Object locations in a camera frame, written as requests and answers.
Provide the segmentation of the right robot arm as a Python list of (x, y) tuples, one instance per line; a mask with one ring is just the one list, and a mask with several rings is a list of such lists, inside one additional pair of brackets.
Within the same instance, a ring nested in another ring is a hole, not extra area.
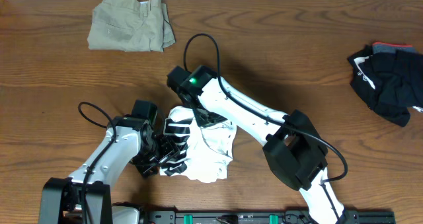
[(218, 72), (179, 66), (167, 75), (167, 86), (191, 108), (197, 125), (208, 128), (233, 122), (262, 146), (272, 173), (303, 196), (316, 223), (345, 223), (346, 214), (330, 185), (326, 155), (341, 153), (323, 140), (310, 119), (296, 110), (273, 110), (234, 89)]

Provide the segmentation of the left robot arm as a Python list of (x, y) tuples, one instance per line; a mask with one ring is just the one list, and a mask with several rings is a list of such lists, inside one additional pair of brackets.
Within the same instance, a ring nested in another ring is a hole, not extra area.
[(175, 142), (155, 132), (157, 114), (155, 104), (137, 100), (130, 114), (110, 118), (93, 154), (67, 178), (44, 185), (39, 223), (148, 223), (141, 207), (113, 204), (111, 189), (129, 163), (146, 178), (180, 153)]

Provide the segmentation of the white t-shirt black print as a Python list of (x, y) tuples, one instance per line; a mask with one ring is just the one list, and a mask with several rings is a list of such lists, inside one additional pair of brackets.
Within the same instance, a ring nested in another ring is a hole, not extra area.
[(173, 108), (165, 120), (163, 134), (176, 143), (180, 154), (164, 164), (159, 174), (185, 176), (203, 183), (226, 179), (236, 133), (237, 126), (229, 120), (201, 128), (193, 110)]

